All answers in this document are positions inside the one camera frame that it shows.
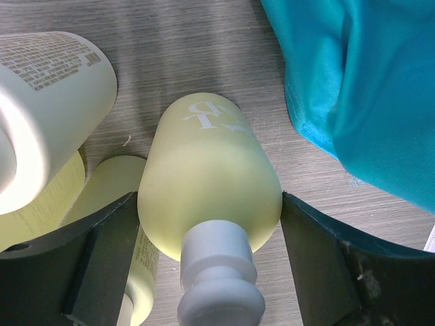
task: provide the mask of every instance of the turquoise towel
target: turquoise towel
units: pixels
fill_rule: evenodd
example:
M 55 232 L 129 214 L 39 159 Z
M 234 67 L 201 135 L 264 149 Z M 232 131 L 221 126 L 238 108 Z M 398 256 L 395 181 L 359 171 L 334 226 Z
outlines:
M 435 212 L 435 1 L 263 0 L 295 129 Z

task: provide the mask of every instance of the product label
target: product label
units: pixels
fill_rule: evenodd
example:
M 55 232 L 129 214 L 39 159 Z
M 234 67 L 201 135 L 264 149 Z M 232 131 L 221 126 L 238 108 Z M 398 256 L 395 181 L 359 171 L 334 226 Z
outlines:
M 0 65 L 35 91 L 72 76 L 101 58 L 86 44 L 62 33 L 0 37 Z
M 239 117 L 234 114 L 234 112 L 223 105 L 217 105 L 212 102 L 198 102 L 190 105 L 188 110 L 193 114 L 184 117 L 183 120 L 188 121 L 190 119 L 198 119 L 201 123 L 200 129 L 214 129 L 223 126 L 231 131 L 241 131 L 246 132 L 247 134 L 252 134 L 251 129 L 247 126 L 244 126 L 246 124 L 244 124 Z M 219 123 L 219 120 L 212 123 L 210 120 L 211 117 L 229 117 L 231 123 Z
M 153 279 L 157 277 L 157 267 L 158 267 L 158 255 L 159 252 L 157 248 L 151 243 L 142 227 L 137 234 L 135 252 L 133 254 L 133 259 L 143 265 L 152 274 Z

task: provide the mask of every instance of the gray wooden surface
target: gray wooden surface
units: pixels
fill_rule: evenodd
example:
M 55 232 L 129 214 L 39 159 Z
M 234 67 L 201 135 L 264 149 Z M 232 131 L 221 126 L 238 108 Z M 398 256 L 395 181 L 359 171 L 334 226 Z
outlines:
M 110 156 L 146 157 L 173 101 L 216 92 L 246 114 L 283 189 L 366 232 L 423 248 L 433 216 L 355 180 L 292 129 L 283 61 L 259 0 L 0 0 L 0 22 L 2 34 L 77 33 L 112 61 L 118 101 L 82 147 L 88 171 Z M 302 325 L 280 228 L 255 258 L 267 303 L 262 325 Z M 178 325 L 180 297 L 178 263 L 162 257 L 154 310 L 144 325 Z

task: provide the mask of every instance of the lotion bottle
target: lotion bottle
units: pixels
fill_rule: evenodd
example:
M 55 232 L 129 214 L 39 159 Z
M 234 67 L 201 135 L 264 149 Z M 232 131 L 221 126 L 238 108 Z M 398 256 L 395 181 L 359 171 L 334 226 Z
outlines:
M 60 226 L 95 213 L 129 192 L 136 192 L 145 163 L 143 158 L 118 156 L 98 165 Z M 140 228 L 118 326 L 139 326 L 150 314 L 154 303 L 158 255 L 157 248 Z
M 79 196 L 84 180 L 84 165 L 77 151 L 34 201 L 0 215 L 0 251 L 54 231 Z
M 114 105 L 100 49 L 65 32 L 0 35 L 0 214 L 34 200 Z
M 162 115 L 139 188 L 148 238 L 181 260 L 181 326 L 256 326 L 265 309 L 252 251 L 281 215 L 278 177 L 239 108 L 216 94 Z

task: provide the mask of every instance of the pale yellow bottle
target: pale yellow bottle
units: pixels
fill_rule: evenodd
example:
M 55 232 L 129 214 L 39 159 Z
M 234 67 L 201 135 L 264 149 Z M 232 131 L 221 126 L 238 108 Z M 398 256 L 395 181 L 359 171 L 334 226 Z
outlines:
M 145 163 L 143 158 L 118 156 L 98 165 L 61 226 L 95 213 L 129 192 L 136 192 Z M 118 326 L 138 326 L 150 314 L 154 303 L 158 254 L 140 228 Z
M 0 215 L 0 251 L 54 231 L 83 189 L 85 170 L 76 152 L 30 204 Z
M 276 172 L 234 103 L 198 93 L 165 111 L 138 210 L 148 238 L 181 260 L 181 326 L 258 325 L 251 251 L 272 235 L 281 205 Z

